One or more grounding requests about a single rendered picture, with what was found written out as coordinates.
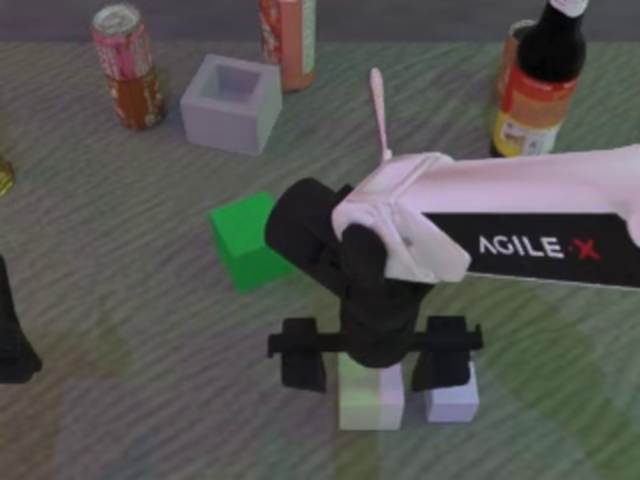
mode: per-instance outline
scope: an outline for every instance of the small purple block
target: small purple block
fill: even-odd
[[[282,110],[275,65],[207,55],[180,100],[189,142],[259,155]]]

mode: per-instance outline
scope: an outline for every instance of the yellow object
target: yellow object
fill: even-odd
[[[0,158],[0,197],[13,187],[14,182],[13,167],[9,162]]]

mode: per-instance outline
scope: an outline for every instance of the bottle neck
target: bottle neck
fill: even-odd
[[[553,6],[553,2],[547,1],[538,25],[545,30],[566,35],[580,32],[584,12],[577,17],[570,17]]]

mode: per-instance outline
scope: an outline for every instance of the gray table surface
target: gray table surface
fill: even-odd
[[[592,46],[558,150],[637,142],[638,48]],[[217,205],[374,168],[372,66],[397,153],[485,156],[498,44],[322,44],[316,84],[285,98],[258,158],[189,145],[177,109],[206,53],[258,59],[255,45],[155,53],[171,111],[136,133],[117,123],[91,45],[0,45],[0,147],[18,176],[0,198],[0,252],[46,365],[0,387],[3,480],[637,479],[636,293],[441,285],[424,316],[464,314],[486,331],[477,419],[428,425],[409,395],[401,431],[339,432],[335,357],[326,396],[283,389],[265,358],[285,317],[335,328],[336,300],[301,274],[237,294],[212,246]]]

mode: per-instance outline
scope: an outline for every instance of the dark bottle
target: dark bottle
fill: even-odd
[[[491,156],[551,153],[586,58],[588,0],[548,0],[518,45],[491,138]]]

